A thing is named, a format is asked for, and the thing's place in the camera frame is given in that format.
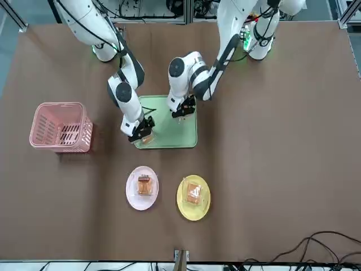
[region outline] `pink basket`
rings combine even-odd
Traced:
[[[35,111],[30,144],[55,152],[87,152],[93,124],[81,103],[42,103]]]

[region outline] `pink plate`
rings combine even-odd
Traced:
[[[138,177],[142,174],[149,175],[152,179],[152,195],[138,195]],[[137,210],[143,211],[148,209],[156,201],[158,196],[159,183],[157,174],[150,167],[144,165],[137,167],[129,175],[126,181],[125,193],[129,204]]]

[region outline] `brown table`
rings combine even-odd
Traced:
[[[127,25],[146,71],[140,95],[167,94],[175,56],[218,52],[216,24]],[[336,22],[280,23],[262,62],[230,64],[214,99],[199,103],[193,149],[137,150],[120,130],[106,91],[116,61],[101,63],[64,25],[20,35],[0,105],[0,258],[268,261],[317,230],[361,238],[361,83],[349,39]],[[95,123],[90,154],[56,155],[28,141],[36,107],[82,102]],[[160,193],[146,212],[125,197],[128,174],[155,170]],[[175,206],[183,177],[204,177],[207,216]],[[337,253],[360,250],[320,237]],[[280,258],[298,261],[301,251]],[[306,259],[330,261],[313,244]]]

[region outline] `bread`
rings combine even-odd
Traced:
[[[201,186],[195,185],[194,183],[189,183],[187,186],[187,201],[199,204],[201,197]]]
[[[138,194],[139,195],[152,194],[152,180],[148,175],[141,175],[138,177]]]

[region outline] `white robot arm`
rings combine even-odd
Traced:
[[[253,43],[249,55],[255,59],[263,59],[271,48],[274,31],[279,21],[278,9],[283,7],[285,13],[294,15],[301,10],[305,2],[305,0],[263,1],[262,16],[251,29]],[[210,70],[198,52],[171,61],[168,69],[170,91],[167,104],[173,112],[173,117],[193,113],[195,98],[199,100],[212,98],[219,79],[238,47],[243,24],[257,2],[258,0],[221,0],[217,11],[219,53]],[[189,82],[194,95],[189,94]]]
[[[122,35],[96,9],[91,0],[56,0],[68,26],[79,41],[93,46],[103,62],[120,55],[120,68],[108,79],[108,92],[115,105],[123,112],[121,130],[130,142],[151,134],[154,121],[144,117],[135,90],[144,81],[144,70],[126,45]]]

